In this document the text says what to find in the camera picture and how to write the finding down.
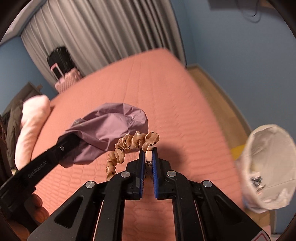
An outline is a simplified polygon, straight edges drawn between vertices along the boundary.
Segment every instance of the suitcase handle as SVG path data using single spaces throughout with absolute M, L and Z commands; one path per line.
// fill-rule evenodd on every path
M 57 79 L 57 81 L 59 82 L 59 78 L 56 76 L 56 74 L 54 73 L 54 68 L 57 68 L 57 70 L 59 71 L 59 73 L 61 74 L 62 77 L 64 77 L 64 74 L 63 72 L 61 71 L 61 69 L 59 68 L 58 64 L 57 63 L 54 63 L 52 65 L 52 67 L 50 68 L 50 70 L 53 72 L 55 78 Z

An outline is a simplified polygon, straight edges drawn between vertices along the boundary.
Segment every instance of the white plastic bag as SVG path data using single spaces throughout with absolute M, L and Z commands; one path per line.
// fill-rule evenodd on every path
M 256 212 L 285 207 L 296 188 L 296 147 L 277 125 L 264 125 L 249 136 L 236 160 L 246 206 Z

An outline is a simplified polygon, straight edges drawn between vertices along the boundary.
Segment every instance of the curtain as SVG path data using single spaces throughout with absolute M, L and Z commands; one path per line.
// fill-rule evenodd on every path
M 45 79 L 56 80 L 46 61 L 66 46 L 83 76 L 154 48 L 185 55 L 170 0 L 48 0 L 21 34 Z

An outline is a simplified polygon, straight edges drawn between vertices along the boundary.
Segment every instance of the quilted bedsheet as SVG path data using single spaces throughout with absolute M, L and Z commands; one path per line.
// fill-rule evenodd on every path
M 167 50 L 157 49 L 113 63 L 73 85 L 51 101 L 52 112 L 35 145 L 32 158 L 56 144 L 71 123 L 106 102 L 124 102 L 143 109 L 149 131 L 156 131 L 159 157 L 189 180 L 211 180 L 239 207 L 242 195 L 229 148 L 214 114 L 196 82 Z M 36 193 L 53 213 L 85 182 L 104 182 L 108 153 L 89 165 L 54 168 Z M 117 171 L 138 158 L 129 153 Z M 172 202 L 154 198 L 145 180 L 140 201 L 126 201 L 123 240 L 175 240 Z

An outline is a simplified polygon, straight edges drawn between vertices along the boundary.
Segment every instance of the pink pillow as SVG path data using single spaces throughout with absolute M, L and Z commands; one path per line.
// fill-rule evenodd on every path
M 50 114 L 50 100 L 46 95 L 34 96 L 24 102 L 21 131 L 15 147 L 15 165 L 22 169 L 31 161 L 38 135 Z

